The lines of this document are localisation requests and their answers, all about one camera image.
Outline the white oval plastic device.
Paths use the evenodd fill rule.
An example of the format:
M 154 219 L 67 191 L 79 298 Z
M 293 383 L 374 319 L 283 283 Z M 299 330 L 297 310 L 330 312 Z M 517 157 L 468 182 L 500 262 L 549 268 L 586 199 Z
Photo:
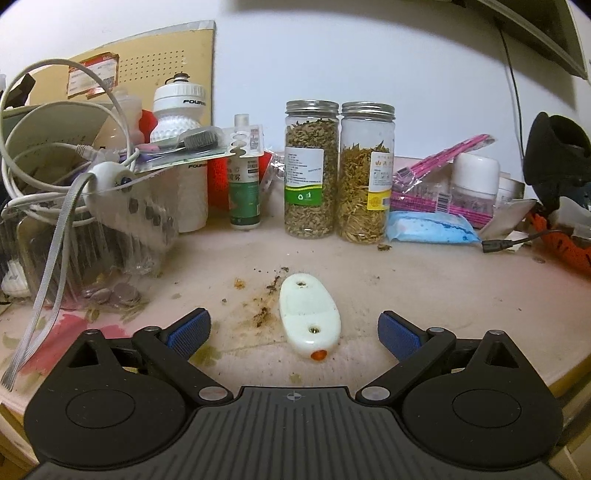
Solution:
M 313 275 L 294 273 L 280 286 L 280 320 L 287 342 L 302 358 L 322 362 L 337 347 L 341 315 L 324 284 Z

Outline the pile of coins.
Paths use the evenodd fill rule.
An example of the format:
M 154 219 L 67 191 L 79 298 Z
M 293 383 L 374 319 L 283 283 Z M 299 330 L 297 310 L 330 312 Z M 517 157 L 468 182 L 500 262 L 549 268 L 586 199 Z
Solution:
M 99 309 L 128 309 L 137 305 L 141 294 L 137 288 L 125 282 L 93 284 L 82 291 L 80 304 Z

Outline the clear plastic organiser box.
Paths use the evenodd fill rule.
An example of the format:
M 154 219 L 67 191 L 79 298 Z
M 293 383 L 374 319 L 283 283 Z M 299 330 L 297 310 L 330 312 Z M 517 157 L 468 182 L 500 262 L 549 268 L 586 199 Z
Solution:
M 54 227 L 22 213 L 1 221 L 1 291 L 9 299 L 33 299 L 43 276 Z M 163 254 L 100 223 L 76 227 L 61 307 L 104 303 L 116 284 L 135 285 L 159 272 Z

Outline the blue tissue packet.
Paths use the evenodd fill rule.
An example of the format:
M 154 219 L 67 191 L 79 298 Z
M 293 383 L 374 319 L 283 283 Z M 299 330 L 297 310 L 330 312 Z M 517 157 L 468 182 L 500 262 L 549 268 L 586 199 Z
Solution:
M 463 216 L 442 212 L 391 212 L 386 238 L 389 241 L 430 244 L 480 242 L 478 234 Z

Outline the white power strip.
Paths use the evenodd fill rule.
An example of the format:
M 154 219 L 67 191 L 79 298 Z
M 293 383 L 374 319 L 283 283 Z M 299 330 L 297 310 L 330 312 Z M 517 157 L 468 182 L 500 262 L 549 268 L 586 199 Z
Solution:
M 103 162 L 93 166 L 82 198 L 102 225 L 126 234 L 151 250 L 167 251 L 178 230 L 169 203 L 154 197 L 153 176 L 137 177 L 126 166 Z

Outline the pink striped plastic packet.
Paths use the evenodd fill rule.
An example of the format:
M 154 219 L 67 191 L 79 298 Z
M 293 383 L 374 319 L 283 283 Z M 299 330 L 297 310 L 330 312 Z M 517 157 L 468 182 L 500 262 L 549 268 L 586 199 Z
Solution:
M 461 215 L 474 228 L 483 228 L 493 218 L 496 195 L 478 198 L 476 193 L 453 192 L 453 161 L 495 141 L 489 134 L 480 134 L 425 159 L 394 157 L 390 209 Z

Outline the orange knitted item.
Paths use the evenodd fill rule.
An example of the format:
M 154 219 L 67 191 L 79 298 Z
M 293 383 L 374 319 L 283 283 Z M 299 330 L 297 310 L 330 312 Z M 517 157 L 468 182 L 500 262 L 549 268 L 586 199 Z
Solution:
M 547 233 L 541 237 L 546 249 L 564 264 L 581 274 L 590 276 L 591 250 L 576 245 L 566 233 Z

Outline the white cap small jar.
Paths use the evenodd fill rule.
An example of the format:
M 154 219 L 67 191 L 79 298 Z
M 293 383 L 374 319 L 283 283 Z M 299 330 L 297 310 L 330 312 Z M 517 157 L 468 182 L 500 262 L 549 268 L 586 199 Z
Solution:
M 497 160 L 461 153 L 451 176 L 452 204 L 465 210 L 492 216 L 499 189 L 501 168 Z

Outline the green white spray bottle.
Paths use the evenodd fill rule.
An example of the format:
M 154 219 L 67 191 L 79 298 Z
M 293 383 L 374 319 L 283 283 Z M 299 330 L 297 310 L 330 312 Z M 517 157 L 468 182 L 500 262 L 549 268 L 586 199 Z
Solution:
M 228 206 L 232 228 L 252 230 L 259 226 L 259 158 L 249 153 L 249 115 L 235 114 L 232 155 L 228 158 Z

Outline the herb jar yellow label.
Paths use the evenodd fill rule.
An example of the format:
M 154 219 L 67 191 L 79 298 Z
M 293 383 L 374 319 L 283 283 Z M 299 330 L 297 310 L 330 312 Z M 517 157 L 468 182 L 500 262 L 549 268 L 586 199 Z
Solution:
M 385 234 L 394 176 L 394 107 L 353 101 L 342 104 L 339 151 L 338 233 L 373 244 Z

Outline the black cloth item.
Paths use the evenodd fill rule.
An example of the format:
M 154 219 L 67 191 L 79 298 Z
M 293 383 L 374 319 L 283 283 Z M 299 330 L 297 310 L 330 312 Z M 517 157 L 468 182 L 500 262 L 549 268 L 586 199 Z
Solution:
M 525 183 L 548 213 L 567 197 L 590 210 L 590 138 L 573 120 L 540 112 L 531 127 L 523 159 Z

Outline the white sports water bottle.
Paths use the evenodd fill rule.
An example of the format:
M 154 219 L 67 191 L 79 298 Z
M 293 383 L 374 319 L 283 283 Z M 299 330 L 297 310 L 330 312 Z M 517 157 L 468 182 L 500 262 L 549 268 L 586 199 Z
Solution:
M 164 146 L 168 151 L 164 164 L 173 166 L 180 233 L 201 229 L 208 217 L 207 165 L 197 159 L 197 150 L 184 143 L 185 134 L 201 127 L 205 107 L 204 86 L 191 82 L 183 72 L 174 74 L 154 93 L 157 124 L 150 133 L 150 141 Z

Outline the herb jar green label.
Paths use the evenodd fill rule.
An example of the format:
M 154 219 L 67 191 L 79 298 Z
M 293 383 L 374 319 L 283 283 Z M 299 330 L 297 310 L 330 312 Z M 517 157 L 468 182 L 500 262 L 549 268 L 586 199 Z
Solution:
M 335 229 L 339 167 L 339 104 L 291 100 L 286 107 L 284 227 L 318 239 Z

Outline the cardboard package with label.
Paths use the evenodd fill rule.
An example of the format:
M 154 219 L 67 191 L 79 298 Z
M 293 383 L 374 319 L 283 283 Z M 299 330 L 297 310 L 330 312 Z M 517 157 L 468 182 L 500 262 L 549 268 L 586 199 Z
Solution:
M 212 20 L 177 24 L 104 44 L 74 56 L 83 62 L 102 54 L 118 57 L 117 84 L 141 98 L 143 108 L 153 106 L 155 90 L 176 73 L 205 89 L 202 123 L 212 123 L 212 78 L 216 25 Z

